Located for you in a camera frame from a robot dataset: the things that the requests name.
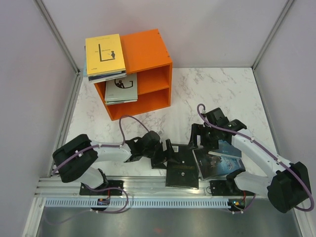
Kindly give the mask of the teal blue ocean book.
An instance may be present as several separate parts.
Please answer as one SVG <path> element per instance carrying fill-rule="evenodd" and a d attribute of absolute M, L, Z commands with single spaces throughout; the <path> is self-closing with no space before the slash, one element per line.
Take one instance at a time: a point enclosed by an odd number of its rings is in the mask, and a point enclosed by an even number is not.
<path fill-rule="evenodd" d="M 220 140 L 218 141 L 219 148 L 209 151 L 211 155 L 227 156 L 231 158 L 241 158 L 241 151 L 234 146 L 230 145 L 228 142 Z"/>

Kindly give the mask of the black book with gold lines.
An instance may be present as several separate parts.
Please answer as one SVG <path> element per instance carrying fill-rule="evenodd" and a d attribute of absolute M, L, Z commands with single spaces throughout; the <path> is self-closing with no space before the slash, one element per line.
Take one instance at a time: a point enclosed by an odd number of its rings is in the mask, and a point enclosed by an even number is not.
<path fill-rule="evenodd" d="M 198 168 L 193 150 L 183 144 L 171 145 L 174 153 L 167 162 L 165 186 L 198 190 Z"/>

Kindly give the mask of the green Alice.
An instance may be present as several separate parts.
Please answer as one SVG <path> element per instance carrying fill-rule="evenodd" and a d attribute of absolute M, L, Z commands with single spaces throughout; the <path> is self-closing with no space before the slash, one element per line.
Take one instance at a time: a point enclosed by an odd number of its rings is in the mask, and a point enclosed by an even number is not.
<path fill-rule="evenodd" d="M 120 101 L 105 101 L 105 105 L 116 105 L 116 104 L 124 104 L 124 103 L 130 103 L 130 102 L 137 102 L 137 99 L 134 100 L 120 100 Z"/>

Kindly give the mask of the grey Great Gatsby book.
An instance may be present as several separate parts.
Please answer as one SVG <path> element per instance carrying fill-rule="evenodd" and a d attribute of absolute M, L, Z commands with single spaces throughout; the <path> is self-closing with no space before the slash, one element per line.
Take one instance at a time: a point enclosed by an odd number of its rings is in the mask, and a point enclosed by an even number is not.
<path fill-rule="evenodd" d="M 105 101 L 138 99 L 137 74 L 106 82 Z"/>

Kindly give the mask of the dark blue Robinson Crusoe book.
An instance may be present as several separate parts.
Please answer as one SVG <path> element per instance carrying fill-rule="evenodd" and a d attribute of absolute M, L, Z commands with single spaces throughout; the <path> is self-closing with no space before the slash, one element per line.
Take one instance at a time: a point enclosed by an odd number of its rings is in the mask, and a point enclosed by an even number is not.
<path fill-rule="evenodd" d="M 95 84 L 95 83 L 100 83 L 100 82 L 104 82 L 108 80 L 123 78 L 125 76 L 126 76 L 126 71 L 122 71 L 120 73 L 90 76 L 88 77 L 88 81 L 92 84 Z"/>

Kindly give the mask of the light blue paperback book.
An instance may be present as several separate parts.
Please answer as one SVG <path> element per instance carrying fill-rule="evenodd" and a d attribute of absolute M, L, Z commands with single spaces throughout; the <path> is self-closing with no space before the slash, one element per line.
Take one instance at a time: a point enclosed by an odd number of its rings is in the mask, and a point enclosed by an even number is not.
<path fill-rule="evenodd" d="M 86 63 L 86 61 L 84 62 L 84 66 L 83 66 L 83 77 L 84 78 L 87 77 L 87 63 Z"/>

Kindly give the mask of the yellow Little Prince book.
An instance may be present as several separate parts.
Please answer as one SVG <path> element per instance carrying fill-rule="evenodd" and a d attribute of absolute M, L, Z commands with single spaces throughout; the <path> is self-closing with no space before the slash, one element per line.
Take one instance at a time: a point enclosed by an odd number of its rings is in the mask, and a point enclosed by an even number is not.
<path fill-rule="evenodd" d="M 125 71 L 119 34 L 86 38 L 85 52 L 89 77 Z"/>

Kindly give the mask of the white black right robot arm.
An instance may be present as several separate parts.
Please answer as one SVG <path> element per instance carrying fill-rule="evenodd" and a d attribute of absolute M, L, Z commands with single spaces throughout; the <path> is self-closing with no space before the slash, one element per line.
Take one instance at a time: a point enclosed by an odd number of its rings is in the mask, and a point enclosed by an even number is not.
<path fill-rule="evenodd" d="M 220 140 L 240 150 L 249 157 L 265 176 L 238 171 L 225 182 L 226 190 L 235 195 L 241 190 L 249 191 L 269 199 L 272 206 L 281 213 L 295 208 L 311 212 L 315 200 L 307 167 L 300 161 L 292 163 L 265 147 L 238 119 L 229 120 L 220 108 L 206 112 L 205 105 L 197 106 L 202 124 L 193 123 L 189 144 L 197 148 L 200 137 L 204 148 L 217 147 Z"/>

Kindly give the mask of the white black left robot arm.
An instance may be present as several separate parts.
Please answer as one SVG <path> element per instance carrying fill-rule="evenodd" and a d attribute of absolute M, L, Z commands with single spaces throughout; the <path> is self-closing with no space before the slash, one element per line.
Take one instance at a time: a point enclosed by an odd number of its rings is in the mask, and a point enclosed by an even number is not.
<path fill-rule="evenodd" d="M 90 140 L 86 134 L 80 134 L 70 142 L 58 148 L 52 154 L 56 168 L 64 183 L 80 181 L 88 185 L 97 195 L 103 195 L 108 189 L 105 173 L 92 167 L 94 163 L 117 161 L 136 162 L 141 158 L 151 160 L 153 168 L 165 162 L 180 163 L 171 141 L 167 139 L 166 150 L 158 133 L 147 132 L 142 137 L 123 140 L 122 143 L 100 143 Z"/>

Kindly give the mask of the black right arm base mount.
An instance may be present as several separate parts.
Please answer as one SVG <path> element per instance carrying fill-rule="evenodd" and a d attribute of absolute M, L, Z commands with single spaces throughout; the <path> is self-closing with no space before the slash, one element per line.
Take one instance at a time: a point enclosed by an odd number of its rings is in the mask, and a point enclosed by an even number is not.
<path fill-rule="evenodd" d="M 227 180 L 211 180 L 209 182 L 210 191 L 213 196 L 254 196 L 254 193 L 239 189 L 235 183 L 230 183 Z"/>

